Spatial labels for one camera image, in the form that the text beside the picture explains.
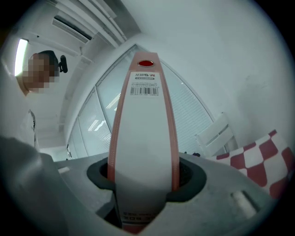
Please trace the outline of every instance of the barcode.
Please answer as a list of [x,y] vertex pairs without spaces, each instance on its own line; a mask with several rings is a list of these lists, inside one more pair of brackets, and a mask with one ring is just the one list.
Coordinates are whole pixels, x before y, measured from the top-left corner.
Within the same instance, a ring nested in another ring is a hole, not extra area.
[[159,91],[157,87],[131,87],[130,95],[154,95],[158,96]]

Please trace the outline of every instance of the fluorescent light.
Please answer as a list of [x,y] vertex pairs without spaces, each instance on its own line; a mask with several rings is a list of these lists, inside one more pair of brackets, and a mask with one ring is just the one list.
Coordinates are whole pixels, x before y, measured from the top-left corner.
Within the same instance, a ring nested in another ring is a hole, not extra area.
[[97,126],[97,128],[96,128],[94,131],[98,131],[98,129],[99,129],[101,126],[103,126],[104,123],[106,123],[105,120],[103,120],[103,121]]
[[27,45],[28,45],[28,41],[25,39],[20,39],[18,42],[18,49],[17,49],[17,55],[15,57],[15,66],[14,66],[15,76],[17,76],[23,71],[24,54],[26,52]]
[[89,127],[89,129],[88,129],[89,132],[94,128],[94,126],[96,125],[97,122],[98,122],[98,120],[95,120],[95,121],[92,123],[92,125],[91,125],[91,126]]
[[106,109],[109,109],[109,108],[111,108],[111,106],[112,105],[114,105],[115,103],[116,103],[116,101],[118,101],[119,100],[119,98],[120,98],[120,95],[121,95],[121,93],[119,93],[114,99],[113,99],[113,101],[111,101],[110,102],[110,104],[109,105],[107,105],[107,107],[106,107]]

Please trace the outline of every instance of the air conditioner vent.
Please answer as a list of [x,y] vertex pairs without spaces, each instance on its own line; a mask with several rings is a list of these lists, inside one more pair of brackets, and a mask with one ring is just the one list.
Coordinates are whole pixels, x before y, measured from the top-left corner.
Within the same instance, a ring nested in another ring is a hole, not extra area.
[[73,37],[77,38],[79,41],[83,43],[87,43],[89,40],[92,39],[91,36],[89,36],[82,30],[80,30],[78,27],[74,26],[73,24],[71,24],[70,22],[68,22],[60,16],[55,16],[53,18],[52,25],[67,32],[68,34],[72,35]]

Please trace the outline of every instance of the red dot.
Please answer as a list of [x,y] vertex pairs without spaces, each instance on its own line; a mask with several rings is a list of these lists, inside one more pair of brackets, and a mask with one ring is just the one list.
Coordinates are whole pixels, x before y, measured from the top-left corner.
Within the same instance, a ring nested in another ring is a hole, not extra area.
[[141,66],[153,66],[153,62],[144,60],[144,61],[138,62],[138,65],[141,65]]

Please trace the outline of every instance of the checkered pattern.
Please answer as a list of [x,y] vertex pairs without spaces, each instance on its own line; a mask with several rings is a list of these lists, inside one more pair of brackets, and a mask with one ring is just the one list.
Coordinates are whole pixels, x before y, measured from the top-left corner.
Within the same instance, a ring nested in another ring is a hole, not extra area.
[[275,130],[247,146],[207,159],[235,167],[275,199],[295,169],[291,149]]

